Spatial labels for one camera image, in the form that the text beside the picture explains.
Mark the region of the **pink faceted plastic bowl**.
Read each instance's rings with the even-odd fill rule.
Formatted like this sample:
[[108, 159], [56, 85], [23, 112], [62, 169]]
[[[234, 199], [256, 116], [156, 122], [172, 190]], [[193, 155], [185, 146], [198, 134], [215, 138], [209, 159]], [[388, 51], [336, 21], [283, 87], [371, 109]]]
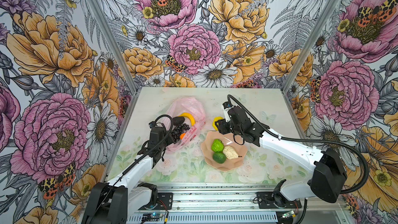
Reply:
[[201, 144], [201, 150], [208, 165], [226, 172], [243, 165], [248, 148], [242, 143], [239, 136], [210, 131]]

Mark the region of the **beige fake garlic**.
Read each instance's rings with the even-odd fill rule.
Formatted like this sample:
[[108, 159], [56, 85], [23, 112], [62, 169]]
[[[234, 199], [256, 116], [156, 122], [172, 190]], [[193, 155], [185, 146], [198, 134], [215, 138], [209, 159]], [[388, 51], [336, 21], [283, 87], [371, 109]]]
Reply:
[[239, 158], [239, 154], [232, 146], [225, 146], [222, 152], [228, 160]]

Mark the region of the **yellow fake lemon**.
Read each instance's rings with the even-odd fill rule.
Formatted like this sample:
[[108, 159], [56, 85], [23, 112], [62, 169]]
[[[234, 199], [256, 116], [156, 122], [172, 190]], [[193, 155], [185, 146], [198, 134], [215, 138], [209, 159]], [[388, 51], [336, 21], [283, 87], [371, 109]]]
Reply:
[[217, 121], [222, 120], [222, 119], [223, 119], [223, 117], [216, 117], [216, 118], [214, 118], [214, 120], [213, 120], [213, 122], [212, 122], [212, 127], [213, 127], [216, 131], [218, 131]]

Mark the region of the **green fake lime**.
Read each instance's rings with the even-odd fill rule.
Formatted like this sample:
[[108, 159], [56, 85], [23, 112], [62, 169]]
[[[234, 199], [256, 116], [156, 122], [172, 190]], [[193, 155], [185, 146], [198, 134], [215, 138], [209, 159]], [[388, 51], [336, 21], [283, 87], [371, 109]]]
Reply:
[[220, 139], [214, 139], [212, 145], [211, 145], [211, 150], [213, 152], [222, 152], [224, 149], [224, 144]]

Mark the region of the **dark green fake avocado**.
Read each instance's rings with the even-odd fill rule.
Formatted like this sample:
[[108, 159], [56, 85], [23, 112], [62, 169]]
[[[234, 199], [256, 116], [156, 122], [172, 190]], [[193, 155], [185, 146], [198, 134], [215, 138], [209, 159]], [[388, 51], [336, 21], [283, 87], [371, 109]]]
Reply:
[[214, 162], [218, 163], [218, 164], [223, 164], [226, 162], [227, 157], [223, 152], [215, 152], [213, 153], [212, 156]]

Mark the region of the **yellow fake banana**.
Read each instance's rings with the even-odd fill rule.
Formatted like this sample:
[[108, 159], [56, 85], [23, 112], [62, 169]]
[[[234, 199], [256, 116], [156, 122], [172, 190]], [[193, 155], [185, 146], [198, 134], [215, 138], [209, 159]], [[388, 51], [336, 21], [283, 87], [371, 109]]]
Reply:
[[191, 126], [193, 127], [196, 123], [196, 120], [190, 113], [182, 113], [179, 117], [188, 118], [190, 120]]

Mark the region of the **pink plastic bag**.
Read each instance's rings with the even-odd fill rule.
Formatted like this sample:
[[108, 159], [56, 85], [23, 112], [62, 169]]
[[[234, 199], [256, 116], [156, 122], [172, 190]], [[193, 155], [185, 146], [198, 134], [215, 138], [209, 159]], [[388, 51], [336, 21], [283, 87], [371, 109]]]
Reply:
[[180, 97], [172, 100], [171, 105], [167, 108], [165, 114], [172, 118], [181, 115], [182, 113], [190, 113], [196, 120], [192, 127], [190, 120], [185, 118], [186, 124], [190, 126], [190, 130], [186, 133], [184, 138], [176, 144], [171, 144], [166, 148], [166, 153], [175, 153], [182, 148], [186, 148], [194, 138], [199, 137], [199, 134], [206, 122], [206, 114], [203, 104], [195, 97]]

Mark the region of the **orange fake fruit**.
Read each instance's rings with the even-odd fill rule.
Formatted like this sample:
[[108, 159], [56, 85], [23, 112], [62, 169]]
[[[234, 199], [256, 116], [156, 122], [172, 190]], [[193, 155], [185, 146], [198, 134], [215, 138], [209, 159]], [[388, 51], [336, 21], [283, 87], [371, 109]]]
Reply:
[[185, 135], [186, 135], [185, 133], [182, 133], [179, 138], [182, 140]]

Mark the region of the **dark brown fake avocado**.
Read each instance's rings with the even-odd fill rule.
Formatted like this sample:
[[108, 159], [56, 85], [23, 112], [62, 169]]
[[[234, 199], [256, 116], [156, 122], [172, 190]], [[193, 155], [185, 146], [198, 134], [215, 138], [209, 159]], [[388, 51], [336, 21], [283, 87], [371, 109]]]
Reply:
[[174, 126], [179, 126], [185, 122], [185, 117], [183, 116], [177, 116], [173, 118], [173, 125]]

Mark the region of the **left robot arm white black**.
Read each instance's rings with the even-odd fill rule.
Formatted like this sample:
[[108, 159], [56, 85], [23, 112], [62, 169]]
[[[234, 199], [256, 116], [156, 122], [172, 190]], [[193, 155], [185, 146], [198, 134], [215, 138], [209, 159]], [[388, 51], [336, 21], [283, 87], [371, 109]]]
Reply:
[[149, 126], [149, 140], [142, 145], [132, 164], [113, 179], [92, 188], [83, 224], [125, 224], [128, 214], [156, 202], [157, 187], [139, 181], [163, 159], [166, 147], [173, 144], [173, 124], [155, 120]]

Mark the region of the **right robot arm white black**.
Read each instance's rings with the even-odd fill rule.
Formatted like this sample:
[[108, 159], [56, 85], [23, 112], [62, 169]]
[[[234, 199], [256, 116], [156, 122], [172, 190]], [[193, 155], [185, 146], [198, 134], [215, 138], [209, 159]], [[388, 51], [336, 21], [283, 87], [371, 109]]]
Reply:
[[274, 151], [308, 172], [300, 181], [289, 183], [284, 178], [277, 184], [271, 196], [277, 206], [283, 207], [300, 198], [317, 197], [328, 203], [337, 201], [347, 179], [337, 152], [322, 151], [301, 141], [288, 141], [273, 129], [251, 121], [242, 107], [225, 102], [222, 109], [224, 118], [216, 121], [221, 134], [240, 136], [244, 142]]

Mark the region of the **dark fake grape bunch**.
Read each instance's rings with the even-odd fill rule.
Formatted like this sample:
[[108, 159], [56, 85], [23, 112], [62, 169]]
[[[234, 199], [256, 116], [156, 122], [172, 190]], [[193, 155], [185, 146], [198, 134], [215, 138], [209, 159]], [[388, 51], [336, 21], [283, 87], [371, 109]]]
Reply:
[[176, 144], [182, 139], [182, 135], [190, 130], [190, 126], [186, 123], [179, 124], [171, 132], [173, 143]]

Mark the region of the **green circuit board left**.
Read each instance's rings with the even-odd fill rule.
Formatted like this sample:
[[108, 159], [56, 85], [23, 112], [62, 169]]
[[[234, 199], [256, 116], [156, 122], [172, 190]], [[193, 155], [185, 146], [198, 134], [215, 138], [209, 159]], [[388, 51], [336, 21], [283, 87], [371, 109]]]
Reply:
[[160, 213], [147, 213], [144, 214], [141, 218], [141, 223], [145, 222], [159, 222], [163, 220], [166, 217], [165, 214], [160, 214]]

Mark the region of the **green circuit board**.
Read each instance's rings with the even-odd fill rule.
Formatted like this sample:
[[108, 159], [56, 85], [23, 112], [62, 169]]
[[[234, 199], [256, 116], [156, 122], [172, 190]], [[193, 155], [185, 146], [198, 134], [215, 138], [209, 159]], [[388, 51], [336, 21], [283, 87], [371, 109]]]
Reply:
[[159, 222], [163, 220], [166, 217], [165, 214], [160, 214], [160, 213], [147, 213], [144, 214], [141, 218], [141, 223], [145, 222]]
[[296, 216], [294, 211], [288, 211], [282, 214], [281, 218], [294, 218]]

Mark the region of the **green circuit board right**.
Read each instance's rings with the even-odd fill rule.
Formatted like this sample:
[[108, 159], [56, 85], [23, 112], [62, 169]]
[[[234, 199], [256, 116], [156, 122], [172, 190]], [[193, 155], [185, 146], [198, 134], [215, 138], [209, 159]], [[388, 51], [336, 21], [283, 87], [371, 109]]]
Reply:
[[294, 218], [296, 216], [294, 211], [288, 211], [282, 214], [281, 218]]

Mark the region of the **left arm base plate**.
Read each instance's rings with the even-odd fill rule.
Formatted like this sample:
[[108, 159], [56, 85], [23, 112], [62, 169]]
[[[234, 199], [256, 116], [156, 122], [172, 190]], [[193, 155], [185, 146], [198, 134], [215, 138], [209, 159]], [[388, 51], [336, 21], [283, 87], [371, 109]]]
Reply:
[[152, 210], [161, 210], [165, 209], [171, 210], [173, 206], [173, 193], [158, 193], [158, 198], [155, 203], [148, 203], [147, 205], [140, 208], [140, 211], [152, 211]]

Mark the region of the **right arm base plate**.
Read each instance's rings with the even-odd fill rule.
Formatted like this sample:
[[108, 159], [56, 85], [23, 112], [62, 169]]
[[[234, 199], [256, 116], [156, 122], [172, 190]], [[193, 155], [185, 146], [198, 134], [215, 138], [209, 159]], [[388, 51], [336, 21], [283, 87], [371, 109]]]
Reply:
[[288, 201], [282, 195], [274, 195], [272, 192], [268, 191], [257, 192], [254, 202], [258, 204], [260, 209], [302, 208], [302, 204], [299, 199]]

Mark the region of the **aluminium frame rail front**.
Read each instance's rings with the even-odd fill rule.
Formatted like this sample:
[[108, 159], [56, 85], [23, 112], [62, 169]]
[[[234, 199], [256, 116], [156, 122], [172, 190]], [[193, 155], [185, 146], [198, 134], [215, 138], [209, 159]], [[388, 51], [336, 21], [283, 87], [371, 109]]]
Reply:
[[339, 198], [335, 203], [327, 203], [318, 198], [304, 200], [300, 198], [302, 208], [260, 209], [254, 202], [256, 193], [260, 191], [272, 192], [270, 188], [262, 186], [156, 186], [158, 193], [173, 193], [173, 206], [169, 212], [248, 212], [248, 211], [337, 211], [344, 210], [345, 203]]

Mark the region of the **left aluminium corner post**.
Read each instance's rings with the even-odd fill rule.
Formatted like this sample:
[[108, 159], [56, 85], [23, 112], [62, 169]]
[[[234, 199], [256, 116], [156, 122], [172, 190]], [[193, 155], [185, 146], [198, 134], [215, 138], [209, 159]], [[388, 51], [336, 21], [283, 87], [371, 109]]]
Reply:
[[99, 3], [98, 0], [87, 0], [87, 3], [89, 4], [91, 11], [100, 27], [102, 30], [102, 33], [110, 47], [111, 52], [116, 58], [116, 61], [124, 75], [125, 81], [132, 92], [134, 96], [138, 95], [138, 89], [137, 86], [134, 82], [134, 79], [130, 73], [129, 68], [126, 65], [126, 62], [122, 56], [122, 51], [118, 46], [118, 43], [114, 37], [114, 34], [112, 32], [112, 29], [110, 28], [106, 15], [102, 10], [102, 7]]

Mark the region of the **aluminium corner post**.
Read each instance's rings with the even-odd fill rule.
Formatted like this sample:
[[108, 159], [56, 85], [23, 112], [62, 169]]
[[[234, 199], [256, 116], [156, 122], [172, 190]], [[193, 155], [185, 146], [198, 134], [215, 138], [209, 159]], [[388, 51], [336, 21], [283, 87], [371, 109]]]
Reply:
[[304, 62], [307, 60], [307, 57], [310, 54], [311, 49], [312, 49], [317, 37], [322, 32], [321, 28], [326, 25], [333, 10], [335, 9], [336, 5], [340, 1], [341, 0], [327, 0], [327, 2], [325, 4], [325, 8], [320, 12], [320, 15], [319, 15], [317, 21], [315, 22], [315, 25], [312, 28], [307, 41], [305, 42], [303, 48], [301, 49], [301, 52], [300, 52], [295, 64], [293, 65], [291, 72], [289, 73], [286, 81], [283, 84], [283, 87], [282, 87], [283, 94], [287, 94], [287, 91], [288, 91], [290, 85], [296, 79], [299, 71], [301, 70], [301, 67], [304, 65]]
[[114, 37], [114, 34], [112, 32], [112, 29], [110, 28], [106, 15], [102, 10], [102, 7], [99, 3], [98, 0], [87, 0], [87, 3], [89, 4], [91, 11], [100, 27], [102, 30], [102, 33], [110, 47], [111, 52], [116, 58], [116, 61], [124, 75], [125, 81], [132, 92], [134, 96], [138, 95], [138, 89], [137, 86], [134, 82], [134, 79], [130, 73], [129, 68], [126, 65], [126, 62], [122, 56], [122, 51], [118, 46], [118, 43]]

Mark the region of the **right aluminium corner post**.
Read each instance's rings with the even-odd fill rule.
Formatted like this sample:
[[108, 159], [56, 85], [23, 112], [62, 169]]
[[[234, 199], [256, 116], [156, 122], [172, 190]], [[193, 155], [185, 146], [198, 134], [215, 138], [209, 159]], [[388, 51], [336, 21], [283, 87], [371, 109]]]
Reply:
[[325, 8], [320, 12], [320, 15], [319, 15], [317, 21], [315, 22], [315, 25], [312, 28], [307, 41], [305, 42], [303, 48], [301, 49], [301, 52], [300, 52], [295, 64], [293, 65], [291, 72], [289, 73], [286, 81], [283, 84], [283, 87], [282, 87], [283, 94], [287, 94], [287, 91], [288, 91], [290, 85], [296, 79], [299, 71], [301, 70], [301, 67], [304, 65], [304, 62], [307, 60], [307, 57], [310, 54], [311, 49], [312, 49], [317, 37], [322, 32], [321, 28], [326, 25], [333, 10], [335, 9], [336, 5], [340, 1], [341, 0], [327, 0], [327, 2], [325, 4]]

